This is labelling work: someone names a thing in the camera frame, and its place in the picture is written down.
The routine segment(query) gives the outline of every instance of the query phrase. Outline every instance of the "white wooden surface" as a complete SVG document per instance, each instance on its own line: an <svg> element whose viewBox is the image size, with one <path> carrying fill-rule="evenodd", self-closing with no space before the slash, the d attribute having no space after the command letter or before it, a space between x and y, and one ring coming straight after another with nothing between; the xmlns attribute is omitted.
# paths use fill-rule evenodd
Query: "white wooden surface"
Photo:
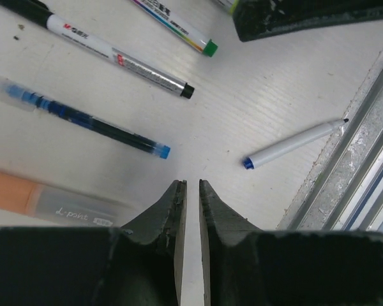
<svg viewBox="0 0 383 306"><path fill-rule="evenodd" d="M46 3L196 91L189 101L172 96L0 8L0 75L172 147L165 161L0 103L0 169L131 203L138 213L174 179L187 180L182 305L203 301L199 179L258 227L275 228L327 138L254 171L242 158L340 118L383 49L383 21L241 43L231 18L210 0L164 1L218 44L207 58L127 0ZM0 224L45 222L0 211Z"/></svg>

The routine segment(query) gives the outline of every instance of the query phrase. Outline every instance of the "colorful marker label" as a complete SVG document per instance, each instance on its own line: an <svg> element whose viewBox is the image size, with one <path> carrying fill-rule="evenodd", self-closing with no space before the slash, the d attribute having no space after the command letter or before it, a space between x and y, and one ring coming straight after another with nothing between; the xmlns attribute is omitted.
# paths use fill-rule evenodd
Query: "colorful marker label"
<svg viewBox="0 0 383 306"><path fill-rule="evenodd" d="M203 52L210 39L188 24L157 0L132 0L157 21L185 40L199 52Z"/></svg>
<svg viewBox="0 0 383 306"><path fill-rule="evenodd" d="M229 14L233 14L239 0L214 0L220 4Z"/></svg>

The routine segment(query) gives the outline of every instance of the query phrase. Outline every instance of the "black plastic part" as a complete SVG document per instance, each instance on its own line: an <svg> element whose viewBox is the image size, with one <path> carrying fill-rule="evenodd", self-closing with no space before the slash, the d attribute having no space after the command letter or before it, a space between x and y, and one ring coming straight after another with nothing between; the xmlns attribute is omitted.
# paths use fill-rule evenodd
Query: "black plastic part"
<svg viewBox="0 0 383 306"><path fill-rule="evenodd" d="M239 0L233 13L241 41L378 19L383 0Z"/></svg>
<svg viewBox="0 0 383 306"><path fill-rule="evenodd" d="M183 91L181 92L180 96L185 97L187 99L190 99L194 93L194 87L190 86L189 84L186 83L184 86Z"/></svg>
<svg viewBox="0 0 383 306"><path fill-rule="evenodd" d="M186 182L122 228L0 228L0 306L177 306Z"/></svg>
<svg viewBox="0 0 383 306"><path fill-rule="evenodd" d="M0 0L0 5L44 28L53 15L48 6L38 0Z"/></svg>
<svg viewBox="0 0 383 306"><path fill-rule="evenodd" d="M200 181L205 305L383 305L383 234L261 231Z"/></svg>

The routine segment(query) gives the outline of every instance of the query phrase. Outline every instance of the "pen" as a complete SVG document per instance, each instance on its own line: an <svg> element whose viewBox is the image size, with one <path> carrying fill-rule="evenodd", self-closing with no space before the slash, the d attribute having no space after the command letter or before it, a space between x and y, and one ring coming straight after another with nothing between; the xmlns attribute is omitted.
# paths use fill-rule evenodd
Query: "pen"
<svg viewBox="0 0 383 306"><path fill-rule="evenodd" d="M1 172L0 209L69 226L121 226L135 213L128 205Z"/></svg>
<svg viewBox="0 0 383 306"><path fill-rule="evenodd" d="M91 131L125 143L144 152L159 156L163 159L166 159L170 152L170 148L166 145L154 142L129 131L124 131L120 127L115 127L101 119L46 98L22 85L1 77L0 101L21 107L24 110L33 111L35 108L39 108L78 126L90 129Z"/></svg>
<svg viewBox="0 0 383 306"><path fill-rule="evenodd" d="M58 17L39 0L0 0L0 5L178 96L190 99L193 95L194 88L185 81L143 63L77 25Z"/></svg>
<svg viewBox="0 0 383 306"><path fill-rule="evenodd" d="M161 24L204 55L212 57L217 45L157 0L132 0Z"/></svg>
<svg viewBox="0 0 383 306"><path fill-rule="evenodd" d="M261 150L253 155L248 156L244 161L246 169L255 169L263 164L268 163L288 152L291 152L307 143L310 143L323 136L331 134L335 129L343 126L349 119L336 120L320 124L311 129L308 129L295 136L282 140L264 150Z"/></svg>

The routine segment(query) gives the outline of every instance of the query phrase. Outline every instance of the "blue cap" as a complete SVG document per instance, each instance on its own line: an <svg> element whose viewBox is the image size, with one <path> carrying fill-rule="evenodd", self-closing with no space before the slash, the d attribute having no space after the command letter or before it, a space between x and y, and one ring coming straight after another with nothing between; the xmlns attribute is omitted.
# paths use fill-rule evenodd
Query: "blue cap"
<svg viewBox="0 0 383 306"><path fill-rule="evenodd" d="M253 165L253 162L251 161L251 159L249 157L247 157L244 161L243 161L243 165L244 167L248 170L248 169L254 169L254 165Z"/></svg>
<svg viewBox="0 0 383 306"><path fill-rule="evenodd" d="M169 156L170 148L168 146L164 146L160 153L160 158L167 159Z"/></svg>
<svg viewBox="0 0 383 306"><path fill-rule="evenodd" d="M169 152L170 152L170 148L168 146L157 143L152 154L157 155L160 158L167 159L167 157L169 156Z"/></svg>

